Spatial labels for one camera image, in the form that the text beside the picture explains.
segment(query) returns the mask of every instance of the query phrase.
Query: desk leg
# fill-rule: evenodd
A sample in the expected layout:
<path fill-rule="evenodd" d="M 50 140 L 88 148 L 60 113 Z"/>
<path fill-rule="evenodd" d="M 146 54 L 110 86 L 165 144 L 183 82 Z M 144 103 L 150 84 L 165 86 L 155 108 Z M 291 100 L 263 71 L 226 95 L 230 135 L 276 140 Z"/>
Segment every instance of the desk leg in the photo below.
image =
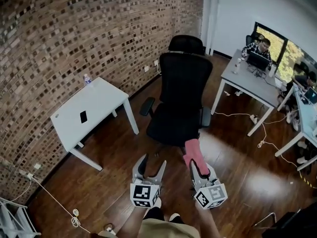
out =
<path fill-rule="evenodd" d="M 211 109 L 211 114 L 212 115 L 214 114 L 214 112 L 215 112 L 215 110 L 217 108 L 218 102 L 219 102 L 221 94 L 223 92 L 224 84 L 225 84 L 225 81 L 222 79 L 221 83 L 220 83 L 220 86 L 219 86 L 219 89 L 218 89 L 218 92 L 217 92 L 216 99 L 214 100 L 214 103 L 213 103 L 213 106 L 212 106 L 212 109 Z"/>
<path fill-rule="evenodd" d="M 315 161 L 317 161 L 317 155 L 315 157 L 313 157 L 312 159 L 310 159 L 309 161 L 307 161 L 306 163 L 300 165 L 297 168 L 297 171 L 304 169 L 305 167 L 309 166 L 310 164 L 314 163 Z"/>
<path fill-rule="evenodd" d="M 89 159 L 85 155 L 83 155 L 80 151 L 73 148 L 70 150 L 70 152 L 73 155 L 75 155 L 78 159 L 81 159 L 83 162 L 86 162 L 88 165 L 92 166 L 93 168 L 97 169 L 98 171 L 101 171 L 103 169 L 96 162 L 93 162 L 91 159 Z"/>
<path fill-rule="evenodd" d="M 260 126 L 261 124 L 265 121 L 265 119 L 271 114 L 273 111 L 274 107 L 269 107 L 268 111 L 264 114 L 264 116 L 258 121 L 256 125 L 250 130 L 248 133 L 248 136 L 250 137 Z"/>
<path fill-rule="evenodd" d="M 83 148 L 84 147 L 84 144 L 82 143 L 82 142 L 78 142 L 78 144 L 77 144 L 80 148 Z"/>
<path fill-rule="evenodd" d="M 131 124 L 131 127 L 132 127 L 134 133 L 136 135 L 139 134 L 139 129 L 138 129 L 137 123 L 135 122 L 135 119 L 134 119 L 134 116 L 133 116 L 133 113 L 132 113 L 132 110 L 131 110 L 131 106 L 130 106 L 130 103 L 129 103 L 128 99 L 126 99 L 123 102 L 123 106 L 124 106 L 125 112 L 127 113 L 128 119 L 130 121 L 130 124 Z"/>
<path fill-rule="evenodd" d="M 282 101 L 281 105 L 278 106 L 277 111 L 280 111 L 285 103 L 288 101 L 289 97 L 294 93 L 294 86 L 292 86 L 291 90 L 289 90 L 288 94 L 286 95 L 285 99 Z"/>
<path fill-rule="evenodd" d="M 287 151 L 291 146 L 296 144 L 304 135 L 302 132 L 299 132 L 296 137 L 294 137 L 291 141 L 289 141 L 284 147 L 282 147 L 279 151 L 275 153 L 275 156 L 278 157 Z"/>

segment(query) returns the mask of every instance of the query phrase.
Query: plaid shirt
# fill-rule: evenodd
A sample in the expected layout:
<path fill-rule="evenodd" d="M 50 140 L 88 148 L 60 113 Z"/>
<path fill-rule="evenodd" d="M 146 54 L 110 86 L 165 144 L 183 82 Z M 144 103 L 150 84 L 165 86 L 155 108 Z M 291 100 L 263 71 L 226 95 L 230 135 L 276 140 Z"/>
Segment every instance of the plaid shirt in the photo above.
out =
<path fill-rule="evenodd" d="M 270 62 L 269 65 L 271 66 L 272 59 L 271 59 L 271 54 L 270 54 L 269 50 L 267 50 L 265 52 L 261 52 L 259 50 L 259 46 L 260 46 L 260 43 L 253 42 L 253 43 L 249 44 L 248 46 L 244 47 L 244 49 L 242 50 L 242 57 L 246 58 L 250 52 L 254 52 L 254 53 L 259 54 L 260 56 L 268 59 Z"/>

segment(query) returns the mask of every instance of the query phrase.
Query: shoe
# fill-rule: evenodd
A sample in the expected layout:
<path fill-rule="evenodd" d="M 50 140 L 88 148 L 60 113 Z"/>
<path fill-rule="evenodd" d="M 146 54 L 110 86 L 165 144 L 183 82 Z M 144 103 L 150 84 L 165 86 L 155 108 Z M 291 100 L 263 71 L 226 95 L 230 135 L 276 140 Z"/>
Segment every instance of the shoe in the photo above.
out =
<path fill-rule="evenodd" d="M 307 144 L 305 144 L 304 141 L 299 141 L 299 142 L 297 143 L 297 145 L 298 145 L 299 147 L 301 147 L 301 148 L 307 149 Z"/>
<path fill-rule="evenodd" d="M 242 91 L 236 91 L 234 94 L 239 97 L 241 94 L 243 94 L 243 92 Z"/>
<path fill-rule="evenodd" d="M 293 119 L 293 128 L 294 128 L 294 130 L 298 131 L 298 126 L 299 126 L 299 120 L 294 118 Z"/>
<path fill-rule="evenodd" d="M 305 157 L 301 157 L 301 158 L 297 159 L 298 164 L 304 164 L 306 162 L 307 162 L 307 160 L 305 160 Z"/>
<path fill-rule="evenodd" d="M 153 205 L 153 207 L 151 208 L 148 208 L 146 213 L 144 214 L 144 217 L 147 215 L 147 213 L 154 207 L 158 207 L 158 208 L 161 208 L 162 207 L 162 200 L 158 197 L 157 198 L 157 201 L 155 202 L 155 204 Z"/>
<path fill-rule="evenodd" d="M 172 216 L 169 217 L 169 221 L 171 222 L 176 217 L 180 217 L 180 215 L 178 213 L 173 213 Z"/>
<path fill-rule="evenodd" d="M 286 122 L 287 122 L 288 124 L 290 124 L 291 121 L 292 121 L 292 113 L 291 113 L 291 112 L 288 112 L 288 113 L 286 114 Z"/>

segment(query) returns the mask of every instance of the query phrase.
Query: white shelf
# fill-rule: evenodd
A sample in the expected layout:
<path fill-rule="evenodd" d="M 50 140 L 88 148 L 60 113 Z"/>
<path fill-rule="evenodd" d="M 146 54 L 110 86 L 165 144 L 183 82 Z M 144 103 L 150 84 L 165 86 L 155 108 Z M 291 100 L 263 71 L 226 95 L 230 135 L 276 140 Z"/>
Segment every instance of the white shelf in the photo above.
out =
<path fill-rule="evenodd" d="M 2 198 L 0 198 L 0 203 L 6 203 L 0 208 L 0 230 L 2 229 L 8 238 L 16 238 L 17 236 L 19 238 L 34 238 L 41 235 L 41 233 L 36 232 L 26 212 L 26 206 L 11 203 Z M 15 215 L 7 209 L 8 205 L 17 208 Z"/>
<path fill-rule="evenodd" d="M 1 206 L 0 219 L 1 225 L 6 227 L 3 229 L 4 233 L 8 236 L 8 238 L 15 238 L 17 236 L 17 228 L 11 219 L 9 210 L 5 207 L 5 205 Z"/>

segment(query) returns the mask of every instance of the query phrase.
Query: monitor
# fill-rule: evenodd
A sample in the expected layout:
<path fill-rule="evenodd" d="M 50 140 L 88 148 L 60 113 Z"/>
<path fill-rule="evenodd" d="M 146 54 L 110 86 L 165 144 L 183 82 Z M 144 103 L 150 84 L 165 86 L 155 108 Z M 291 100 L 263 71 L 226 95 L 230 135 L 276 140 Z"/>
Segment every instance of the monitor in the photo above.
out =
<path fill-rule="evenodd" d="M 262 71 L 266 71 L 270 61 L 265 57 L 262 57 L 261 55 L 251 51 L 248 57 L 248 63 Z"/>
<path fill-rule="evenodd" d="M 317 103 L 317 93 L 311 87 L 306 91 L 304 97 L 307 100 L 309 100 L 309 102 L 311 102 L 312 104 L 316 104 Z"/>

